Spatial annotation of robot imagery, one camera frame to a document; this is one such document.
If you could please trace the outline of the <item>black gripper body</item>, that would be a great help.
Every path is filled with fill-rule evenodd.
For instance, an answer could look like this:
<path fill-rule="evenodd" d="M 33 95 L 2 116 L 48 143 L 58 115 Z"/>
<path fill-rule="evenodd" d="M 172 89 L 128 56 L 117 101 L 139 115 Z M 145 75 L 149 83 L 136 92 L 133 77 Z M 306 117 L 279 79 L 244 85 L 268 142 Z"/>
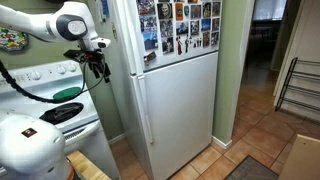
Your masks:
<path fill-rule="evenodd" d="M 103 54 L 101 51 L 68 50 L 64 53 L 68 59 L 78 63 L 87 63 L 91 70 L 103 71 Z"/>

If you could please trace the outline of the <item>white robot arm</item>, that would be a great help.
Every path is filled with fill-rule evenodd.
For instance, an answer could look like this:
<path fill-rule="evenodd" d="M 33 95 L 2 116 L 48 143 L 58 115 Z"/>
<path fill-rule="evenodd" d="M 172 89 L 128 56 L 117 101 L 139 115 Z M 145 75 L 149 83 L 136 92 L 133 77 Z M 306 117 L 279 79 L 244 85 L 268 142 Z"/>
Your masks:
<path fill-rule="evenodd" d="M 111 41 L 100 37 L 90 10 L 81 2 L 67 1 L 51 14 L 27 14 L 3 6 L 1 25 L 28 33 L 45 42 L 77 41 L 73 58 L 94 67 L 97 77 L 107 77 L 103 48 Z M 53 124 L 25 113 L 0 110 L 0 163 L 15 180 L 72 180 L 74 169 L 63 149 L 63 134 Z"/>

